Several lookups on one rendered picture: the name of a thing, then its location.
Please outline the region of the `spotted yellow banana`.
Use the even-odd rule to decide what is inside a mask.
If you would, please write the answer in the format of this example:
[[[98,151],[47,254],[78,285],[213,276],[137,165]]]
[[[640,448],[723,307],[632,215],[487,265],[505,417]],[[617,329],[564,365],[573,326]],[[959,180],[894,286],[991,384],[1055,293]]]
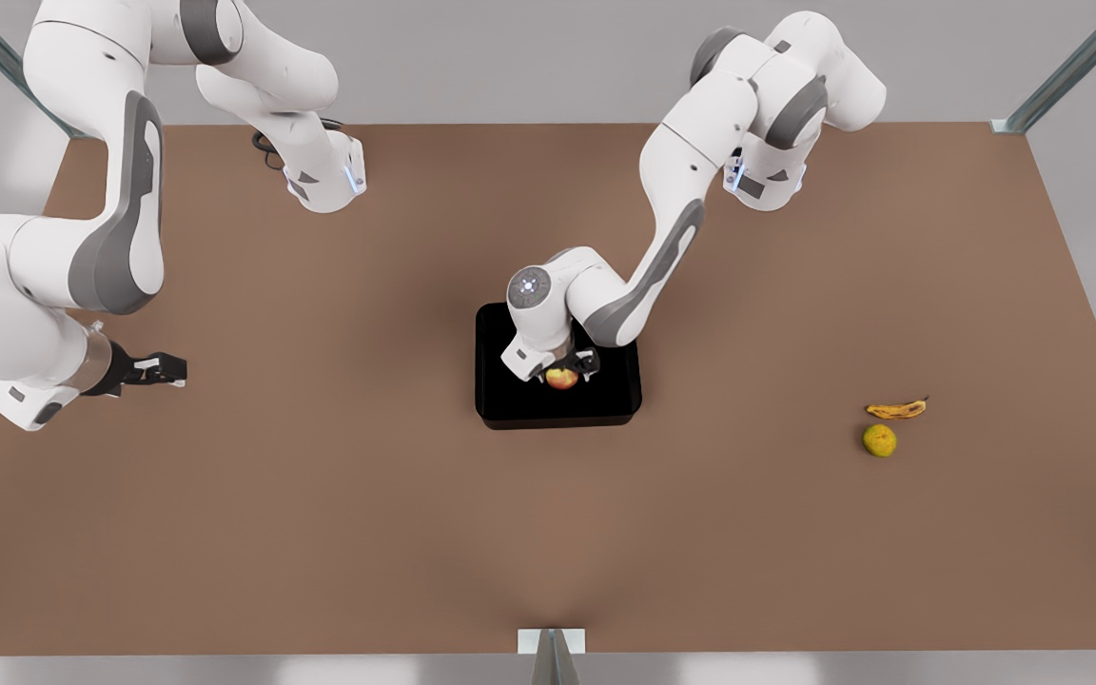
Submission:
[[[925,398],[916,401],[897,404],[870,404],[866,406],[865,409],[867,413],[870,413],[871,416],[879,418],[879,420],[907,420],[909,418],[923,415],[927,409],[929,399],[931,398],[928,398],[928,396],[925,396]]]

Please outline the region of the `black rectangular tray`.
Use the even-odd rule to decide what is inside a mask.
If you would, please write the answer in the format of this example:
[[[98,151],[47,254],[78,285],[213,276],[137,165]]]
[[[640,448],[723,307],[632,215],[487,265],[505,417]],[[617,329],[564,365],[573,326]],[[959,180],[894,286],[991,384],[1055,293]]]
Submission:
[[[597,347],[600,372],[570,389],[523,383],[500,358],[515,335],[505,302],[476,312],[475,407],[488,429],[566,429],[628,423],[642,406],[636,342]]]

